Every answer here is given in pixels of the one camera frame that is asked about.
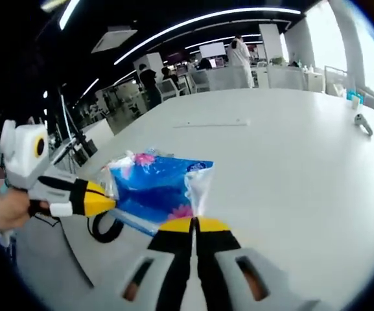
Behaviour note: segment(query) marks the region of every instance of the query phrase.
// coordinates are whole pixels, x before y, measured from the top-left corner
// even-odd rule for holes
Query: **white table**
[[[361,112],[374,131],[374,110]],[[151,146],[213,160],[205,215],[227,223],[242,246],[287,272],[294,293],[339,310],[374,274],[374,136],[353,125],[356,113],[346,100],[284,89],[172,98],[115,136],[80,175],[94,176],[125,150]],[[250,125],[174,128],[237,120]],[[124,228],[104,245],[88,235],[85,218],[62,225],[95,286],[118,256],[150,240]]]

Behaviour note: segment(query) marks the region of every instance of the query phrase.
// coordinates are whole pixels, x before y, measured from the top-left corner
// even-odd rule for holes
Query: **ceiling light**
[[[83,95],[82,95],[82,97],[84,96],[84,95],[86,95],[87,93],[88,93],[88,91],[90,91],[90,89],[97,83],[99,81],[99,78],[97,78],[92,84],[90,84],[90,86],[84,91],[84,93],[83,93]]]
[[[80,0],[70,0],[67,8],[65,8],[63,16],[62,18],[60,18],[60,22],[58,23],[61,30],[64,29],[65,24],[67,24],[67,22],[69,21],[69,18],[71,14],[73,13],[73,11],[75,10],[76,5],[78,4],[79,1]]]
[[[259,37],[259,36],[261,36],[261,34],[244,34],[242,37]],[[234,39],[234,38],[236,38],[236,37],[232,36],[232,37],[225,37],[225,38],[209,40],[209,41],[197,43],[197,44],[194,44],[194,45],[190,45],[189,47],[186,47],[185,49],[190,49],[191,47],[197,47],[199,45],[204,45],[204,44],[211,43],[211,42],[224,41],[224,40]]]
[[[128,73],[126,76],[123,76],[122,78],[120,78],[118,81],[116,81],[115,83],[113,83],[113,86],[115,86],[116,84],[118,84],[120,81],[122,81],[123,79],[125,78],[128,78],[130,75],[134,74],[136,72],[136,69],[134,71],[131,71],[130,73]]]
[[[148,44],[152,40],[155,40],[156,38],[159,38],[160,36],[163,36],[164,34],[167,34],[167,33],[171,32],[173,30],[184,27],[184,26],[189,25],[191,23],[196,23],[197,21],[202,21],[203,19],[212,18],[212,17],[216,17],[216,16],[221,16],[221,15],[226,15],[226,14],[242,13],[242,12],[280,12],[280,13],[289,13],[289,14],[301,14],[301,11],[291,10],[291,9],[288,9],[288,8],[263,8],[263,7],[257,8],[257,7],[255,7],[255,8],[234,8],[232,10],[219,11],[219,12],[214,12],[214,13],[198,16],[196,18],[192,18],[192,19],[189,19],[187,21],[183,21],[182,23],[179,23],[177,25],[169,27],[165,30],[162,30],[161,32],[158,32],[157,34],[153,35],[152,37],[149,37],[145,41],[141,42],[140,44],[136,45],[135,47],[130,49],[128,52],[123,54],[120,58],[118,58],[116,60],[114,65],[117,65],[118,63],[123,61],[126,57],[128,57],[129,55],[131,55],[133,52],[140,49],[144,45]]]

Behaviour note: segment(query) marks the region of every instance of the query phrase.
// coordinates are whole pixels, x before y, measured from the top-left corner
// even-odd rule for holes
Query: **computer screen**
[[[224,48],[224,44],[222,42],[201,45],[200,52],[203,58],[226,55],[226,49]]]

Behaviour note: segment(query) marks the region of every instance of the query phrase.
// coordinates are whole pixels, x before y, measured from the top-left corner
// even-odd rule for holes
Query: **black cable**
[[[88,223],[87,223],[88,231],[90,235],[97,242],[110,243],[111,241],[115,240],[121,234],[123,223],[118,220],[115,220],[113,224],[111,225],[111,227],[109,228],[109,230],[107,230],[105,233],[100,233],[99,224],[100,224],[100,221],[103,219],[104,215],[106,215],[106,213],[96,215],[95,219],[93,220],[93,224],[91,226],[92,230],[90,230],[90,218],[88,218]]]
[[[60,222],[60,220],[58,218],[54,218],[54,217],[53,217],[53,219],[56,219],[57,221],[55,223],[53,223],[53,224],[50,223],[50,222],[48,222],[48,221],[46,221],[43,218],[38,217],[37,215],[34,215],[34,217],[37,218],[38,220],[41,220],[42,222],[45,222],[46,224],[48,224],[51,227],[54,227],[56,224],[58,224]]]

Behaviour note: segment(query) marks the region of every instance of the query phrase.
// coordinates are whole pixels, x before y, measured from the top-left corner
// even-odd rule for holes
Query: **human hand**
[[[0,194],[0,232],[22,227],[28,219],[30,207],[29,195],[21,190],[8,189]],[[40,207],[48,209],[47,202],[40,202]]]

